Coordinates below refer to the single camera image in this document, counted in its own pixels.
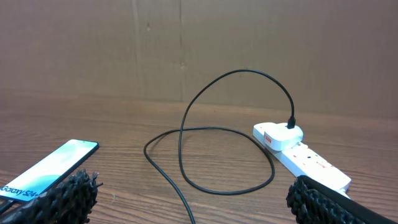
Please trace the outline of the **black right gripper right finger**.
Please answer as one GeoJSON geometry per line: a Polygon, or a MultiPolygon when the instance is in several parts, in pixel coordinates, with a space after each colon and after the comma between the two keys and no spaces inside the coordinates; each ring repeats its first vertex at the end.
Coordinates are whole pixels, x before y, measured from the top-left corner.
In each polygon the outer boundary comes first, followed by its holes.
{"type": "Polygon", "coordinates": [[[286,201],[299,224],[397,224],[306,175],[289,187],[286,201]]]}

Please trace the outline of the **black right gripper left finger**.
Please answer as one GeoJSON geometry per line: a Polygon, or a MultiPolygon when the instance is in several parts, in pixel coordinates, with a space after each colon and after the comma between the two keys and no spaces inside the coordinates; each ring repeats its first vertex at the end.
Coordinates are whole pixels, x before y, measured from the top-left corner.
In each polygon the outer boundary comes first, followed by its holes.
{"type": "Polygon", "coordinates": [[[86,224],[97,204],[99,173],[79,170],[30,202],[1,215],[1,224],[86,224]]]}

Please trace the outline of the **blue Galaxy S24 smartphone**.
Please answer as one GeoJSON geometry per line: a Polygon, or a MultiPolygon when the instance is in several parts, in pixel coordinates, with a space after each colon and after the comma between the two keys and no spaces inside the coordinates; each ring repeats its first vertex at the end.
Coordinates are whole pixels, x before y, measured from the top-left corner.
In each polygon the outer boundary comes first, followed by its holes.
{"type": "Polygon", "coordinates": [[[89,158],[99,144],[94,141],[71,139],[51,152],[21,175],[1,187],[1,197],[29,202],[59,184],[89,158]]]}

